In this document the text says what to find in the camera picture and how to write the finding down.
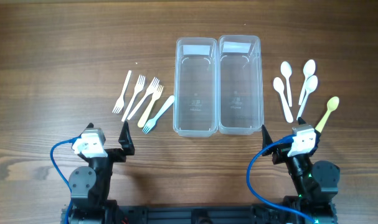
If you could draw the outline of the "yellow plastic spoon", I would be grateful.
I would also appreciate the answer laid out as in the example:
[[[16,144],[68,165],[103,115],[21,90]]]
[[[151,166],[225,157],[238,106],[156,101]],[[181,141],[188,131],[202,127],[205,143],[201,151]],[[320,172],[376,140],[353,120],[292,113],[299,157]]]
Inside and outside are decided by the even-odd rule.
[[[339,97],[334,96],[334,97],[330,98],[328,100],[326,106],[327,106],[327,110],[326,110],[325,114],[323,115],[323,117],[321,118],[321,120],[319,121],[319,123],[315,127],[315,130],[317,130],[319,133],[322,132],[322,130],[323,130],[328,118],[329,118],[329,115],[338,108]]]

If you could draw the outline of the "yellow plastic fork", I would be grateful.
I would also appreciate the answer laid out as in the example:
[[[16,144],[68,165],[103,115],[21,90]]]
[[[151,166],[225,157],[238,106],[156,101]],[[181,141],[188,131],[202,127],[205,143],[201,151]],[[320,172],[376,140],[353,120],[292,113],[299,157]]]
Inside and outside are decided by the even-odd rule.
[[[145,109],[145,111],[143,112],[142,116],[140,117],[140,119],[138,121],[138,127],[139,128],[143,128],[145,126],[145,123],[148,120],[149,114],[150,114],[151,110],[153,109],[153,106],[154,106],[155,102],[158,99],[160,99],[160,97],[162,95],[163,88],[164,87],[162,85],[159,85],[157,87],[156,91],[153,93],[149,105],[147,106],[147,108]]]

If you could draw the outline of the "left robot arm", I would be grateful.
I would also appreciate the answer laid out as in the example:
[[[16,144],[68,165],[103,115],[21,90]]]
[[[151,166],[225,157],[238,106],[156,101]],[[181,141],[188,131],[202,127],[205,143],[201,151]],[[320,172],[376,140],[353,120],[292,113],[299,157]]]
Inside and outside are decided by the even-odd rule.
[[[128,217],[116,200],[109,200],[113,165],[125,162],[135,154],[128,122],[123,123],[119,148],[105,149],[105,135],[101,128],[90,123],[72,139],[72,149],[88,163],[76,168],[70,175],[70,204],[61,214],[61,223],[128,223]]]

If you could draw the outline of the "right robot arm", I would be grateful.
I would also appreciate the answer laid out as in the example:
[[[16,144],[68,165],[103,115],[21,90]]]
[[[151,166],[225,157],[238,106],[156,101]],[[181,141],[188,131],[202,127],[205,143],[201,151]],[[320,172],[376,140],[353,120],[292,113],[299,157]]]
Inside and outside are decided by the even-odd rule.
[[[293,134],[273,141],[262,126],[262,156],[272,156],[273,164],[285,164],[297,196],[286,196],[281,205],[268,202],[271,211],[282,212],[285,223],[337,223],[333,198],[338,193],[340,168],[329,161],[311,162],[321,131],[302,118]]]

